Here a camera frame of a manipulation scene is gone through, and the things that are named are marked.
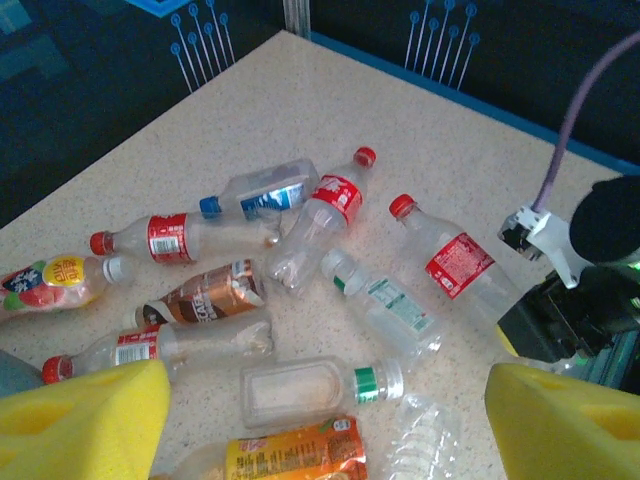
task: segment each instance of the green and white label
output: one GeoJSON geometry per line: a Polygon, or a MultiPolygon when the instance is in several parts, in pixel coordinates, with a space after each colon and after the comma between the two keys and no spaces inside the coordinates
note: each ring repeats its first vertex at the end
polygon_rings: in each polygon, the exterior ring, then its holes
{"type": "Polygon", "coordinates": [[[422,333],[433,323],[427,312],[388,278],[376,282],[367,293],[416,333],[422,333]]]}
{"type": "Polygon", "coordinates": [[[355,373],[358,404],[371,403],[378,400],[378,381],[373,368],[357,368],[355,373]]]}

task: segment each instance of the blue bottle cap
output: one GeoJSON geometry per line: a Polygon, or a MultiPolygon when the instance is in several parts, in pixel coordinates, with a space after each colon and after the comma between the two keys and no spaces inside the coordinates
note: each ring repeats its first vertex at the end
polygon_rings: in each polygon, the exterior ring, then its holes
{"type": "Polygon", "coordinates": [[[215,214],[222,212],[218,204],[218,197],[214,195],[213,197],[206,197],[200,200],[200,211],[205,218],[214,217],[215,214]]]}

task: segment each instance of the speckled countertop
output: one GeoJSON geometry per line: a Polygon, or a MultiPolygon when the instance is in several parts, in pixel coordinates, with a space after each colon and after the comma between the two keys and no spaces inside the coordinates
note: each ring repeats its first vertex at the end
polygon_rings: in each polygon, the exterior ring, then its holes
{"type": "MultiPolygon", "coordinates": [[[[287,33],[0,230],[0,270],[56,253],[88,252],[92,232],[120,229],[143,215],[194,209],[235,174],[299,157],[311,158],[322,174],[362,144],[377,151],[378,162],[366,208],[343,242],[346,250],[372,266],[400,269],[404,235],[387,207],[407,192],[423,209],[465,226],[523,290],[549,270],[545,261],[532,264],[516,255],[496,232],[537,192],[550,144],[287,33]]],[[[567,155],[549,208],[569,218],[594,181],[613,175],[567,155]]],[[[79,352],[120,328],[126,311],[221,261],[144,266],[133,288],[114,289],[82,311],[5,323],[0,348],[38,367],[52,355],[79,352]]],[[[337,354],[367,364],[381,347],[350,321],[334,288],[322,280],[317,277],[301,301],[272,302],[279,357],[337,354]]],[[[429,288],[422,281],[414,286],[429,288]]],[[[449,336],[410,389],[462,412],[458,478],[504,478],[482,398],[488,365],[465,319],[445,302],[437,308],[450,321],[449,336]]],[[[176,385],[154,473],[172,470],[200,445],[248,435],[238,396],[237,375],[230,372],[194,375],[176,385]]],[[[372,404],[356,412],[371,458],[385,447],[395,406],[372,404]]]]}

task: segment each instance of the brown label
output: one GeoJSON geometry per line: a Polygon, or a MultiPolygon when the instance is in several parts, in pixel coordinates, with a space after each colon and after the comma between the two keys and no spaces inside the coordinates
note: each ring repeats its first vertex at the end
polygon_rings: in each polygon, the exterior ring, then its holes
{"type": "Polygon", "coordinates": [[[187,280],[142,308],[146,325],[200,323],[264,306],[265,294],[252,260],[239,260],[187,280]]]}

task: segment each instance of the plastic bottle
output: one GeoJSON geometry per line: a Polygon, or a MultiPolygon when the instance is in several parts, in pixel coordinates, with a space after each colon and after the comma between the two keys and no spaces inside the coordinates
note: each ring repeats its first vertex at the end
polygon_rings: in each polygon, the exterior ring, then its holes
{"type": "Polygon", "coordinates": [[[354,369],[337,357],[316,357],[245,368],[240,376],[247,428],[322,420],[355,405],[400,398],[404,391],[394,359],[354,369]]]}
{"type": "Polygon", "coordinates": [[[263,307],[267,300],[256,261],[243,259],[196,275],[123,318],[125,328],[210,322],[263,307]]]}
{"type": "Polygon", "coordinates": [[[442,343],[442,321],[395,277],[359,264],[339,248],[322,259],[322,274],[344,294],[350,310],[406,369],[442,343]]]}
{"type": "Polygon", "coordinates": [[[460,449],[460,417],[424,395],[407,394],[400,403],[396,434],[373,472],[378,480],[455,478],[460,449]]]}
{"type": "Polygon", "coordinates": [[[200,211],[243,213],[253,218],[256,208],[289,210],[301,206],[318,183],[318,172],[307,159],[294,160],[258,172],[233,177],[219,196],[200,200],[200,211]]]}
{"type": "Polygon", "coordinates": [[[137,360],[159,358],[169,380],[179,375],[264,359],[273,351],[271,315],[256,310],[200,325],[166,323],[110,333],[78,355],[48,359],[45,383],[55,383],[137,360]]]}
{"type": "Polygon", "coordinates": [[[406,193],[389,211],[407,228],[410,259],[468,318],[495,326],[522,296],[500,265],[458,225],[424,213],[406,193]]]}
{"type": "Polygon", "coordinates": [[[172,475],[151,480],[356,480],[368,478],[367,464],[358,420],[338,415],[297,430],[205,445],[172,475]]]}
{"type": "Polygon", "coordinates": [[[109,284],[133,278],[122,257],[98,259],[58,255],[4,275],[0,281],[0,320],[25,313],[70,310],[99,297],[109,284]]]}
{"type": "Polygon", "coordinates": [[[253,253],[280,241],[281,214],[255,211],[260,221],[244,216],[178,213],[143,217],[119,232],[96,232],[89,245],[96,255],[122,252],[156,263],[188,263],[200,258],[202,250],[212,255],[253,253]]]}
{"type": "Polygon", "coordinates": [[[375,152],[361,147],[351,163],[324,175],[289,234],[268,256],[266,274],[288,292],[304,291],[336,236],[355,219],[375,161],[375,152]]]}

